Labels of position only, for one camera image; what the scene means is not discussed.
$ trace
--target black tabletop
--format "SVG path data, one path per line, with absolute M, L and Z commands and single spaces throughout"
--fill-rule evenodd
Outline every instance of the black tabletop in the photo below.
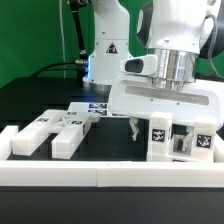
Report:
M 0 90 L 0 129 L 20 129 L 47 109 L 68 109 L 70 102 L 107 102 L 108 94 L 79 87 L 75 79 L 19 78 Z M 128 119 L 101 119 L 81 143 L 72 160 L 145 161 L 147 129 L 132 141 Z M 31 157 L 51 160 L 47 140 Z M 205 188 L 55 188 L 0 187 L 0 223 L 23 224 L 221 224 L 223 189 Z

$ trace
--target cable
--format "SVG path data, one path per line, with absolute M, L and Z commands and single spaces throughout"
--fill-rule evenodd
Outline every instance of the cable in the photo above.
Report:
M 60 29 L 61 29 L 61 41 L 62 41 L 62 56 L 63 61 L 66 61 L 66 50 L 65 50 L 65 34 L 64 34 L 64 22 L 63 22 L 63 5 L 62 0 L 59 0 L 59 17 L 60 17 Z
M 214 23 L 214 28 L 212 30 L 212 39 L 211 39 L 211 43 L 210 43 L 209 50 L 208 50 L 208 62 L 213 71 L 213 75 L 217 78 L 224 79 L 224 77 L 222 77 L 221 75 L 218 74 L 218 71 L 217 71 L 215 65 L 213 64 L 213 60 L 212 60 L 212 54 L 213 54 L 213 50 L 215 48 L 215 43 L 216 43 L 216 38 L 217 38 L 217 33 L 218 33 L 217 19 L 214 15 L 208 15 L 207 18 L 211 18 Z
M 30 77 L 31 78 L 36 78 L 43 71 L 46 71 L 49 68 L 53 68 L 53 67 L 57 67 L 57 66 L 61 66 L 61 65 L 75 65 L 75 62 L 74 61 L 69 61 L 69 62 L 58 62 L 58 63 L 50 64 L 50 65 L 44 66 L 40 70 L 34 72 Z

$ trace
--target black cable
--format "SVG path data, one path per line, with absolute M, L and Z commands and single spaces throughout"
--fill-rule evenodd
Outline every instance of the black cable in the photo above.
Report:
M 83 70 L 84 68 L 55 68 L 55 69 L 45 69 L 42 72 L 54 72 L 54 71 L 79 71 Z
M 74 61 L 70 61 L 70 62 L 58 62 L 58 63 L 50 64 L 50 65 L 44 66 L 40 70 L 34 72 L 30 77 L 31 78 L 36 78 L 44 70 L 47 70 L 48 68 L 53 68 L 53 67 L 61 66 L 61 65 L 75 65 L 75 62 Z
M 209 62 L 209 65 L 214 73 L 213 76 L 215 76 L 216 78 L 219 78 L 219 79 L 224 79 L 224 77 L 222 77 L 221 75 L 218 74 L 218 71 L 212 61 L 213 50 L 215 48 L 215 43 L 216 43 L 216 38 L 217 38 L 217 33 L 218 33 L 217 19 L 214 15 L 208 15 L 207 18 L 211 18 L 214 23 L 214 28 L 212 30 L 212 40 L 211 40 L 209 50 L 208 50 L 208 62 Z

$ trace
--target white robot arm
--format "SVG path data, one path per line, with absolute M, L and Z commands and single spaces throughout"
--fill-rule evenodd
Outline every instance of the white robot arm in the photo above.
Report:
M 121 62 L 124 75 L 112 86 L 109 108 L 150 120 L 150 161 L 214 159 L 216 130 L 224 122 L 224 85 L 196 81 L 194 73 L 223 7 L 223 0 L 154 0 L 140 12 L 138 38 L 149 54 Z M 172 124 L 186 126 L 189 134 L 172 138 Z

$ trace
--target green backdrop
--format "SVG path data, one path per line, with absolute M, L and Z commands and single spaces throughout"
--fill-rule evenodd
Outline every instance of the green backdrop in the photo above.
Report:
M 138 12 L 146 0 L 120 0 L 131 16 L 130 52 L 134 56 L 143 55 L 146 50 L 135 38 Z M 65 26 L 66 59 L 78 57 L 77 38 L 72 16 L 63 0 Z M 88 53 L 93 50 L 93 11 L 89 5 L 80 10 L 84 39 Z M 11 80 L 31 75 L 39 68 L 62 61 L 62 44 L 58 0 L 1 0 L 0 9 L 0 87 Z M 214 62 L 220 74 L 224 54 Z M 207 60 L 199 60 L 198 70 L 209 73 Z M 43 74 L 63 77 L 60 74 Z

